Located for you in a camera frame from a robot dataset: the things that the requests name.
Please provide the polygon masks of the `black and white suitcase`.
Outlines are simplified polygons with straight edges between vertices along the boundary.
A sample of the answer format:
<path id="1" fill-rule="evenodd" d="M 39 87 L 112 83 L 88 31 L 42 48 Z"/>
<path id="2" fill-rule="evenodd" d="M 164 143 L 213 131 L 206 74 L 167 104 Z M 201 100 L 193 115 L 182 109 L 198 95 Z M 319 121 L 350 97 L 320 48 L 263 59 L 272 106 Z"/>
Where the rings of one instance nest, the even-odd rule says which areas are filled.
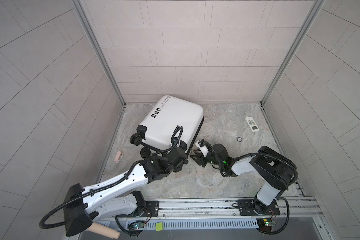
<path id="1" fill-rule="evenodd" d="M 195 143 L 204 121 L 203 108 L 169 95 L 161 97 L 144 120 L 138 125 L 137 132 L 130 138 L 130 143 L 143 145 L 155 152 L 168 149 L 179 136 L 174 137 L 177 127 L 183 127 L 178 146 L 188 155 Z"/>

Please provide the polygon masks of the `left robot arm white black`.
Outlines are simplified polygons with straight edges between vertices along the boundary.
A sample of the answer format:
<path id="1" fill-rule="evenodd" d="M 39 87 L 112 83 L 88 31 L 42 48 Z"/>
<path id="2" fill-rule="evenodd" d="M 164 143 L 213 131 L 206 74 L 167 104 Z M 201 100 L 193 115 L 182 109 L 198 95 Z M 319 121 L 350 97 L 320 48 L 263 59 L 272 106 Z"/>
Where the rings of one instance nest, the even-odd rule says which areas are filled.
<path id="1" fill-rule="evenodd" d="M 136 188 L 167 177 L 171 172 L 179 172 L 188 163 L 186 152 L 173 147 L 167 152 L 155 153 L 134 162 L 129 170 L 107 181 L 82 187 L 80 184 L 69 188 L 65 201 L 47 213 L 39 222 L 40 229 L 64 226 L 66 236 L 71 237 L 87 230 L 96 218 L 105 215 L 103 205 L 119 200 L 119 196 L 132 191 L 132 198 L 121 199 L 123 207 L 113 215 L 140 214 L 145 208 L 145 200 Z"/>

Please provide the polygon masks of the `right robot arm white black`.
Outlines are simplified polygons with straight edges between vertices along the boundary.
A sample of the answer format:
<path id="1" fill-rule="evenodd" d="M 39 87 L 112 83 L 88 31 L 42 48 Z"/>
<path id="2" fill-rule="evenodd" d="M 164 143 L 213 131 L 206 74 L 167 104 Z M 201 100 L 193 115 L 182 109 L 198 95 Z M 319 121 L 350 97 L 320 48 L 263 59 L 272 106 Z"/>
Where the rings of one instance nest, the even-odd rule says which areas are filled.
<path id="1" fill-rule="evenodd" d="M 236 158 L 230 157 L 227 149 L 221 144 L 210 145 L 204 140 L 196 143 L 197 149 L 191 155 L 203 168 L 207 164 L 216 166 L 220 174 L 227 177 L 257 172 L 265 183 L 254 197 L 250 209 L 258 215 L 270 211 L 272 203 L 277 200 L 298 179 L 296 165 L 267 146 L 258 152 L 245 154 Z"/>

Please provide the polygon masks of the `small pink case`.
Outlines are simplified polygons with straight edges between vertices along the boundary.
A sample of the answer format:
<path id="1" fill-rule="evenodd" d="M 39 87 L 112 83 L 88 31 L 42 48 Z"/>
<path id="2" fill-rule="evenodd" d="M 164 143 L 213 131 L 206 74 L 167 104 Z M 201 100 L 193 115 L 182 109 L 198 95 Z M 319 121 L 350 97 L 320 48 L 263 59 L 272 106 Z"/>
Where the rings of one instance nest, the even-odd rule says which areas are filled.
<path id="1" fill-rule="evenodd" d="M 124 155 L 124 154 L 123 154 L 121 151 L 118 151 L 118 152 L 116 153 L 115 158 L 114 158 L 114 163 L 119 163 L 120 160 L 122 159 L 123 155 Z"/>

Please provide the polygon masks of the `white remote control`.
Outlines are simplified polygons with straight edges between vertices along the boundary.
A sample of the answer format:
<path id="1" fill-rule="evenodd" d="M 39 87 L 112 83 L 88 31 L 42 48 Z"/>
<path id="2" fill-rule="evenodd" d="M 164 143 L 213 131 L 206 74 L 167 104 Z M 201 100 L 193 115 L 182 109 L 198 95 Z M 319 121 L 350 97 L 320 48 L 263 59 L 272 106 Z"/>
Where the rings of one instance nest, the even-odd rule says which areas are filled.
<path id="1" fill-rule="evenodd" d="M 259 129 L 258 125 L 256 124 L 256 122 L 254 121 L 253 117 L 246 117 L 245 120 L 253 133 L 260 131 L 260 129 Z"/>

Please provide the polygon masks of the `green sticky note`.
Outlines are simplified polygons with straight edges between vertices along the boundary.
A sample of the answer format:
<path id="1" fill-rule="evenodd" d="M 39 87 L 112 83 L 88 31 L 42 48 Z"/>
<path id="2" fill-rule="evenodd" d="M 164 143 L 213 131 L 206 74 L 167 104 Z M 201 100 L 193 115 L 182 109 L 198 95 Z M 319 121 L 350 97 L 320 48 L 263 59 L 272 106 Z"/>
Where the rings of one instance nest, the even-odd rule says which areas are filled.
<path id="1" fill-rule="evenodd" d="M 156 223 L 156 232 L 162 231 L 164 229 L 164 224 L 162 222 Z"/>

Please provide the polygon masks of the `left circuit board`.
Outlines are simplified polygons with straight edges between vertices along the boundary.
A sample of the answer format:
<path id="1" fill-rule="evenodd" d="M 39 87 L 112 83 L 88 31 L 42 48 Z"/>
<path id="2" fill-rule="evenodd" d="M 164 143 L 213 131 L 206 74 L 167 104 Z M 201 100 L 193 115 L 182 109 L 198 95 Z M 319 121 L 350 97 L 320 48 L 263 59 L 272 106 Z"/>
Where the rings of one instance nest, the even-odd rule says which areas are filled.
<path id="1" fill-rule="evenodd" d="M 128 230 L 140 230 L 145 228 L 146 223 L 144 221 L 132 222 L 128 225 Z"/>

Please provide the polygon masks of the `circuit board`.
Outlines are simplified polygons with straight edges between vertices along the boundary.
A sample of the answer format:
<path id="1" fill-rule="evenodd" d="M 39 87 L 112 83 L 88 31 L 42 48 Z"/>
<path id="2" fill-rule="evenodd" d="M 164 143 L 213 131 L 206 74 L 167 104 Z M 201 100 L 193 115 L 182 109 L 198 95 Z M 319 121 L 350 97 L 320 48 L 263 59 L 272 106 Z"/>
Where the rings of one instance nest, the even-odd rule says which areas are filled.
<path id="1" fill-rule="evenodd" d="M 128 225 L 128 230 L 140 230 L 145 228 L 146 223 L 144 221 L 132 222 Z"/>
<path id="2" fill-rule="evenodd" d="M 270 233 L 273 231 L 273 227 L 277 224 L 277 220 L 273 219 L 257 219 L 258 231 Z"/>

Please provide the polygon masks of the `right circuit board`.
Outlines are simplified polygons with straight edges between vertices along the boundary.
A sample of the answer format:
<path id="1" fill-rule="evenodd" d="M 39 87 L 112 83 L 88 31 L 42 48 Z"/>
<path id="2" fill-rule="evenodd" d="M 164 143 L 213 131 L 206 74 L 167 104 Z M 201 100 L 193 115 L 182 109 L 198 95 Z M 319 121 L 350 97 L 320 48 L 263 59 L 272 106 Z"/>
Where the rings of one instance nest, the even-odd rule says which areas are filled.
<path id="1" fill-rule="evenodd" d="M 270 233 L 273 231 L 273 227 L 277 224 L 277 220 L 273 219 L 257 219 L 258 231 Z"/>

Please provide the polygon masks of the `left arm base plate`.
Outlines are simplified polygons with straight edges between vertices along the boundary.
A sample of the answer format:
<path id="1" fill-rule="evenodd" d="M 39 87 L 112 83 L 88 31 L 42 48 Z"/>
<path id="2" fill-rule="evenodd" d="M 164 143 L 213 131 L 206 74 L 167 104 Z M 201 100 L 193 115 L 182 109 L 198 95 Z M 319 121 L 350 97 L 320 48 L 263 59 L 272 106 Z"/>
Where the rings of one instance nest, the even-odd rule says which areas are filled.
<path id="1" fill-rule="evenodd" d="M 130 214 L 130 217 L 157 217 L 159 212 L 159 201 L 146 201 L 137 203 L 137 208 Z"/>

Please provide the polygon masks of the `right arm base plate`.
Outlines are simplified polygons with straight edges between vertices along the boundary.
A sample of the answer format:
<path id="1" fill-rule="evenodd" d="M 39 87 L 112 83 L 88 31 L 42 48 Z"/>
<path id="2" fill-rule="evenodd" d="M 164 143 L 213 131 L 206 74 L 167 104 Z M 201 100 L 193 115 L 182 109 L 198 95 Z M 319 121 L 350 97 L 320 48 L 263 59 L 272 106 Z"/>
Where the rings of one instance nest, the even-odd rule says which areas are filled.
<path id="1" fill-rule="evenodd" d="M 281 214 L 276 200 L 273 200 L 269 206 L 260 201 L 244 199 L 237 200 L 236 204 L 241 216 L 279 216 Z"/>

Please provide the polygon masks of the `aluminium rail frame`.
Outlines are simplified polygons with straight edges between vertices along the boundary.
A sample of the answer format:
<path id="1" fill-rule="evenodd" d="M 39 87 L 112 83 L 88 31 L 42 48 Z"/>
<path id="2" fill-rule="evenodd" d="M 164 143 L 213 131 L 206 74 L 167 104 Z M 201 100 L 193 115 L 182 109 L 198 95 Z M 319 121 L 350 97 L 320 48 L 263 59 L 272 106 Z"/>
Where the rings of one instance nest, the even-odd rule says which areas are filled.
<path id="1" fill-rule="evenodd" d="M 281 227 L 286 216 L 292 218 L 318 219 L 324 214 L 313 197 L 287 197 L 285 201 L 278 200 L 280 215 L 271 216 L 241 216 L 237 208 L 237 200 L 251 198 L 216 198 L 216 199 L 158 199 L 159 212 L 157 217 L 130 217 L 130 215 L 113 215 L 113 212 L 124 206 L 119 198 L 115 205 L 107 202 L 103 205 L 105 215 L 94 220 L 95 223 L 117 230 L 119 221 L 124 229 L 136 221 L 146 223 L 144 229 L 156 230 L 156 223 L 162 222 L 164 230 L 201 230 L 201 229 L 258 229 L 257 219 L 277 220 L 274 226 Z"/>

